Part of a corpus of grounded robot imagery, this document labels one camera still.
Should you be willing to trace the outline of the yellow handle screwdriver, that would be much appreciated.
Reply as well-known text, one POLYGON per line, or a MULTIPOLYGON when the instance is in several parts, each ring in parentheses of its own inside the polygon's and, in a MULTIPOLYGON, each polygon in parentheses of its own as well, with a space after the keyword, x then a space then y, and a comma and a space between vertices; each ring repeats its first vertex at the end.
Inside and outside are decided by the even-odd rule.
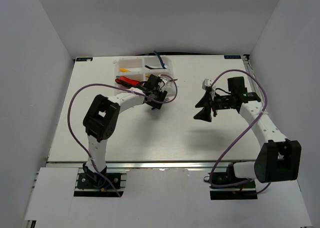
POLYGON ((119 71, 120 71, 120 72, 130 72, 130 70, 124 69, 124 68, 120 68, 119 71))

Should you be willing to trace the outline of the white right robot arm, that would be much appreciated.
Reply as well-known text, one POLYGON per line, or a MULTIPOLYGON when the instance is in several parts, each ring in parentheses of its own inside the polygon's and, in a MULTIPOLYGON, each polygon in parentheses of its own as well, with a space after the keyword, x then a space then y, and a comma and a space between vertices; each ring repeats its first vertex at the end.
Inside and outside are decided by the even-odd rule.
POLYGON ((270 119, 260 97, 248 92, 243 77, 227 80, 228 94, 218 95, 212 80, 205 79, 204 96, 196 104, 201 110, 195 120, 211 122, 219 110, 234 109, 248 123, 260 145, 255 161, 235 162, 228 165, 223 177, 210 173, 209 183, 214 188, 238 187, 252 180, 261 183, 296 180, 299 173, 302 147, 289 140, 270 119))

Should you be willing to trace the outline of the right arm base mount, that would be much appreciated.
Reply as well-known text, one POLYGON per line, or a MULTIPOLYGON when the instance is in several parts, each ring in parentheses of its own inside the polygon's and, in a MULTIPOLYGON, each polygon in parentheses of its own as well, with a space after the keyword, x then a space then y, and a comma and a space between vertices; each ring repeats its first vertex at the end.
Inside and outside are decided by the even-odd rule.
POLYGON ((235 176, 233 163, 229 163, 225 170, 214 171, 211 182, 224 187, 213 187, 210 182, 210 174, 203 178, 209 184, 209 194, 211 200, 255 200, 258 198, 256 183, 250 181, 242 183, 245 178, 235 176))

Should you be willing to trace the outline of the blue handled cutters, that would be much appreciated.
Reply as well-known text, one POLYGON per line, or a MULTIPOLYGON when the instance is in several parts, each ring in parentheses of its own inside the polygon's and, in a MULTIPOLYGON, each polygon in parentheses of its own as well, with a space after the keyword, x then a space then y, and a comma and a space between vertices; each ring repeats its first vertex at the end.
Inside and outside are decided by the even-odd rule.
POLYGON ((144 66, 149 70, 167 69, 167 56, 160 55, 159 52, 153 51, 154 56, 149 56, 144 59, 144 66))

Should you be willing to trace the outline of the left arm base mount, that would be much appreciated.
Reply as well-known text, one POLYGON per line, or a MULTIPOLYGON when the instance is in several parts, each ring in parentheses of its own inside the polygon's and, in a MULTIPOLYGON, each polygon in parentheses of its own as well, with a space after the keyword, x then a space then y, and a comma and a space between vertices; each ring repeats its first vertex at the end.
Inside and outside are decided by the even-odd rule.
POLYGON ((101 176, 98 180, 94 181, 84 171, 80 171, 77 175, 74 197, 121 197, 124 193, 126 185, 126 174, 124 173, 106 173, 106 178, 109 179, 111 184, 119 193, 113 189, 108 181, 101 176))

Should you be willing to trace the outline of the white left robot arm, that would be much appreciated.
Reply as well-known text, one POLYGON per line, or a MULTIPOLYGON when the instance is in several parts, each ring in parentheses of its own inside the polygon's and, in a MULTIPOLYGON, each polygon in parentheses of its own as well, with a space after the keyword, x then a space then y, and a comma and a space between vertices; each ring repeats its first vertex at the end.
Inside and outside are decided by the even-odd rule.
POLYGON ((118 116, 123 111, 142 104, 160 109, 168 93, 160 87, 162 82, 162 78, 151 74, 143 85, 138 84, 127 92, 109 97, 97 95, 94 98, 83 120, 91 154, 83 169, 89 174, 88 181, 94 187, 101 187, 106 181, 104 173, 107 140, 116 129, 118 116))

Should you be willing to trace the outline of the yellow pliers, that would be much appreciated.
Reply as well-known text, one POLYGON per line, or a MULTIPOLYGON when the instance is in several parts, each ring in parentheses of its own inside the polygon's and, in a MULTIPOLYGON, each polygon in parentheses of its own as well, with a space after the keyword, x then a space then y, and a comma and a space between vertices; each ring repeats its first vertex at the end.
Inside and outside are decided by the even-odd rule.
MULTIPOLYGON (((145 75, 144 76, 145 80, 147 80, 151 75, 153 75, 153 74, 145 75)), ((174 79, 173 77, 171 77, 167 74, 159 74, 158 77, 160 77, 165 83, 177 81, 177 79, 174 79)))

